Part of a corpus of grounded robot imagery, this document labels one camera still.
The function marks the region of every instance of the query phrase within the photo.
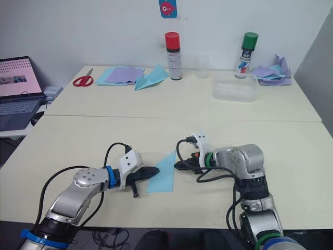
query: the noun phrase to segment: laptop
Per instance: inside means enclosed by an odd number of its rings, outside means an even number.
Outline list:
[[[0,131],[24,129],[42,100],[28,56],[0,59]]]

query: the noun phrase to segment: green ring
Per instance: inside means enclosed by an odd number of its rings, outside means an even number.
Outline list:
[[[207,158],[206,158],[206,166],[207,166],[208,168],[211,167],[211,166],[210,166],[210,162],[209,162],[209,160],[210,160],[210,158],[212,157],[212,155],[213,155],[213,152],[210,152],[210,153],[208,154]]]
[[[279,233],[269,233],[269,234],[266,234],[264,236],[262,236],[258,242],[256,243],[255,247],[254,247],[254,250],[259,250],[259,246],[261,245],[261,243],[263,243],[265,240],[269,239],[269,238],[273,238],[273,237],[280,237],[281,234]]]

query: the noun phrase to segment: laptop keyboard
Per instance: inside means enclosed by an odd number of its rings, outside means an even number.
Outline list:
[[[31,100],[24,102],[13,102],[13,103],[1,103],[0,104],[0,116],[14,115],[21,113],[30,113],[37,105],[39,100]]]

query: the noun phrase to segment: clear plastic box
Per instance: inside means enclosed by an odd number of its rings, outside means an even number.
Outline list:
[[[253,76],[237,78],[231,72],[216,72],[214,75],[213,96],[228,101],[252,102],[256,100],[258,81]]]

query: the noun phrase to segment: green cap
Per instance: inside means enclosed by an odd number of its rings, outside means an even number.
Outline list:
[[[243,39],[242,48],[254,49],[258,40],[258,34],[253,32],[246,32]]]

